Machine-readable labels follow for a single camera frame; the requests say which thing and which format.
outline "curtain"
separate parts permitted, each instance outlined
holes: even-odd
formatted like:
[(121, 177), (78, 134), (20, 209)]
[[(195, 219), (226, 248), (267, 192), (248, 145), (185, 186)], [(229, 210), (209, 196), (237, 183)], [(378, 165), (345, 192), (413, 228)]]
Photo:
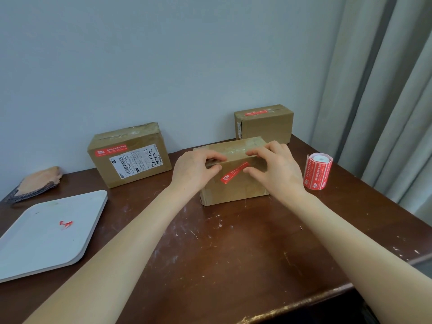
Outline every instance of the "curtain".
[(432, 0), (346, 0), (311, 145), (432, 225)]

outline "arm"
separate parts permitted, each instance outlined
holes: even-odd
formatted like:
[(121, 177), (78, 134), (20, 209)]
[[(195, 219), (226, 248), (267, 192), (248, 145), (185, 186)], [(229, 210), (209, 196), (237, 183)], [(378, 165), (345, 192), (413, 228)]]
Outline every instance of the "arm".
[(393, 255), (327, 208), (303, 187), (286, 144), (273, 141), (246, 152), (266, 159), (265, 173), (244, 172), (294, 212), (327, 248), (381, 323), (432, 323), (432, 279)]
[(172, 182), (25, 321), (26, 324), (114, 324), (159, 239), (176, 214), (222, 169), (206, 169), (211, 150), (186, 152)]

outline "wooden table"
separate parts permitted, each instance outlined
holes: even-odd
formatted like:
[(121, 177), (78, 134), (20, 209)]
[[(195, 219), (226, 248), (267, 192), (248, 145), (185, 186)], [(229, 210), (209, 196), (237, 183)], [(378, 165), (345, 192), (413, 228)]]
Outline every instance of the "wooden table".
[[(294, 136), (289, 147), (304, 168), (313, 148)], [(184, 151), (170, 154), (173, 164)], [(81, 261), (0, 284), (0, 323), (23, 322), (170, 181), (171, 171), (109, 190), (90, 169), (65, 175), (41, 196), (13, 206), (0, 203), (3, 234), (36, 203), (108, 191)], [(312, 193), (403, 260), (432, 257), (431, 227), (341, 167), (333, 165), (327, 187)], [(204, 208), (197, 195), (167, 228), (118, 323), (252, 323), (351, 288), (314, 235), (273, 197)]]

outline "white plastic tray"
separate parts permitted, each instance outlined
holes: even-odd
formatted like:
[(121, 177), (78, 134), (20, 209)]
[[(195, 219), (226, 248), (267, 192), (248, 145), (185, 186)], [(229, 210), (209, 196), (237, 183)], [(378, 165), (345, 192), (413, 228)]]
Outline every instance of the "white plastic tray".
[(80, 260), (106, 201), (100, 190), (28, 208), (0, 238), (0, 283)]

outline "hand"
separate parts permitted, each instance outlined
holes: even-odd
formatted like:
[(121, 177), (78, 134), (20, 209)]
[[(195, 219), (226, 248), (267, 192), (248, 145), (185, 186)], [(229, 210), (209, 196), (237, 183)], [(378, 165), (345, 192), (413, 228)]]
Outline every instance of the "hand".
[(257, 155), (267, 161), (265, 173), (253, 167), (243, 171), (264, 185), (272, 196), (287, 207), (292, 207), (299, 196), (305, 193), (300, 167), (286, 144), (272, 141), (264, 147), (246, 151), (246, 155)]
[(219, 164), (207, 169), (205, 165), (207, 159), (225, 161), (226, 156), (208, 149), (185, 152), (174, 166), (170, 186), (175, 190), (186, 192), (190, 197), (194, 196), (222, 169)]

